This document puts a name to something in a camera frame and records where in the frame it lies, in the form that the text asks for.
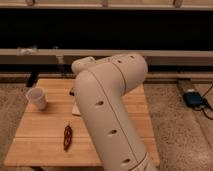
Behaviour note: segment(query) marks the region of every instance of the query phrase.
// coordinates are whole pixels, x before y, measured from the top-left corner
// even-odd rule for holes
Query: terrazzo floor
[[[205,92],[210,85],[196,88]],[[160,155],[161,171],[212,171],[213,121],[183,103],[176,84],[145,84],[145,94]],[[31,171],[4,167],[3,161],[26,107],[25,84],[0,84],[0,171]],[[207,96],[213,104],[213,91]],[[47,171],[93,171],[93,168],[44,168]]]

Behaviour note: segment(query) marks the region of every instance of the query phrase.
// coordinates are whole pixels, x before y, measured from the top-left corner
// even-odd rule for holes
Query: black cable
[[[202,111],[203,111],[203,114],[204,114],[204,116],[205,116],[206,118],[208,118],[208,119],[210,119],[210,120],[213,120],[213,117],[210,117],[210,116],[207,114],[207,112],[205,111],[205,109],[202,109]]]
[[[203,94],[202,97],[205,97],[213,88],[213,84],[210,86],[210,88]]]

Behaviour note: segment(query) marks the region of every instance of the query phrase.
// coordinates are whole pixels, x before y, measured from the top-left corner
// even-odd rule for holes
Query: white cup
[[[33,103],[39,110],[44,110],[47,107],[45,94],[41,88],[31,88],[26,93],[26,98],[30,103]]]

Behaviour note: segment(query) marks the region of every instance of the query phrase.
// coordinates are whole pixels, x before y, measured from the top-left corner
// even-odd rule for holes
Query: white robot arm
[[[78,74],[76,103],[105,171],[156,171],[121,100],[144,81],[144,58],[135,53],[88,57],[72,69]]]

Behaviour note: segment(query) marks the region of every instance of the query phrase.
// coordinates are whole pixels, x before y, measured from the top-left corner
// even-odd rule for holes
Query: table top
[[[72,115],[75,97],[69,95],[72,79],[39,79],[37,86],[44,89],[48,108],[39,111],[28,104],[12,145],[4,161],[6,166],[101,166],[83,120]],[[131,120],[155,165],[160,160],[152,123],[147,109],[143,86],[123,98]],[[63,149],[64,129],[70,123],[73,143]]]

